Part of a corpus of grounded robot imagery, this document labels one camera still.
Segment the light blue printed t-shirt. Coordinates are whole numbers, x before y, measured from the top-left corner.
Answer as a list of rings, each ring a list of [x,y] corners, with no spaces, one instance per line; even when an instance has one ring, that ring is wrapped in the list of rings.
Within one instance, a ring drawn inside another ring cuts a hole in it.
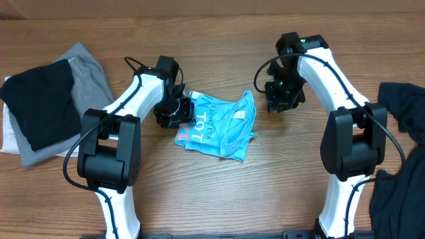
[[[174,141],[188,150],[243,162],[250,140],[257,136],[253,127],[256,106],[250,90],[237,102],[226,102],[192,91],[195,123],[182,124]]]

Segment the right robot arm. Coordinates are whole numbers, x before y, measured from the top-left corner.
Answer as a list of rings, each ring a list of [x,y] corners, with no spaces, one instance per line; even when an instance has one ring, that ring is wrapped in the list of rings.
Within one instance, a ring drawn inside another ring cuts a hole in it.
[[[305,102],[309,84],[328,115],[320,145],[329,184],[323,210],[312,230],[287,230],[283,238],[372,238],[356,232],[354,217],[364,182],[384,159],[387,112],[372,104],[348,81],[321,35],[301,38],[285,33],[278,56],[265,68],[273,77],[264,94],[269,112],[291,110]]]

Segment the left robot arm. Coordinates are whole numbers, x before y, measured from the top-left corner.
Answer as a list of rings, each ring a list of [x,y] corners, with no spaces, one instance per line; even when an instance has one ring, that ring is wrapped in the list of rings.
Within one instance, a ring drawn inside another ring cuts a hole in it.
[[[183,74],[174,58],[160,56],[154,67],[133,58],[129,88],[101,110],[88,109],[78,140],[77,173],[84,189],[98,197],[106,222],[105,238],[142,238],[135,212],[133,185],[141,170],[141,124],[153,112],[162,128],[195,122],[192,101],[185,96]]]

